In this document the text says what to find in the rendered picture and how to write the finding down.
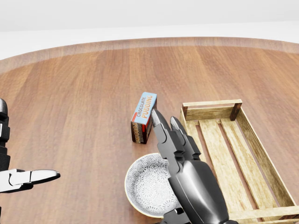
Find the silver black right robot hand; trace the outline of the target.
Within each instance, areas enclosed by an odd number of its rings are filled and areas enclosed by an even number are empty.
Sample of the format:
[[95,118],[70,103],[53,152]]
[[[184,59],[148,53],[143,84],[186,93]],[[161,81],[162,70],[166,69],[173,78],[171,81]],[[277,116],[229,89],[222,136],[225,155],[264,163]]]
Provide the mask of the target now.
[[163,215],[160,224],[239,224],[229,218],[223,193],[192,136],[172,116],[167,122],[151,111],[158,150],[168,161],[168,179],[179,204]]

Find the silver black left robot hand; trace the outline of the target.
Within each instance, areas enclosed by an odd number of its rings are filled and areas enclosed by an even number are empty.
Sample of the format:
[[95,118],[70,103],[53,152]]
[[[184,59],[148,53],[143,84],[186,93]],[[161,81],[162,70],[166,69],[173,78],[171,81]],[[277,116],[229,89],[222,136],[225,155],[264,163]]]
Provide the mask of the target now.
[[9,169],[10,156],[6,143],[10,137],[8,108],[5,100],[0,98],[0,193],[13,193],[32,189],[36,184],[42,184],[58,179],[59,172],[51,169],[25,171]]

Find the wooden slat tray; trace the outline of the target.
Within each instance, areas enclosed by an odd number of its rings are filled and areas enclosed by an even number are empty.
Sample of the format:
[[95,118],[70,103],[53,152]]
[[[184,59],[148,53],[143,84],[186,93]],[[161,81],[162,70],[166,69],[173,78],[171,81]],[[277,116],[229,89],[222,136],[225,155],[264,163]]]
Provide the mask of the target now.
[[183,103],[180,122],[211,167],[229,217],[239,224],[299,224],[297,205],[270,159],[242,101]]

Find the white patterned bowl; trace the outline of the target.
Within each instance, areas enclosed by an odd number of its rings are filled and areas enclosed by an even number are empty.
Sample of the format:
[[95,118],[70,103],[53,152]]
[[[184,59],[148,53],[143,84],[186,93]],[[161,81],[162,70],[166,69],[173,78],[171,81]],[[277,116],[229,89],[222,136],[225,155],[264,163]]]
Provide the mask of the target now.
[[179,206],[170,186],[168,161],[159,153],[138,158],[127,170],[124,189],[130,204],[140,213],[154,218]]

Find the chocolate pudding box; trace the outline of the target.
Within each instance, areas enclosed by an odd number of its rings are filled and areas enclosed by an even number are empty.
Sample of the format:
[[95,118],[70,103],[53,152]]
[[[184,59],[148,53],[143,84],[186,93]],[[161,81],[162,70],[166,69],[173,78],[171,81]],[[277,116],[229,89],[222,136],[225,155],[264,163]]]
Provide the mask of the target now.
[[157,94],[143,92],[131,119],[132,141],[146,144],[152,128],[151,112],[157,108]]

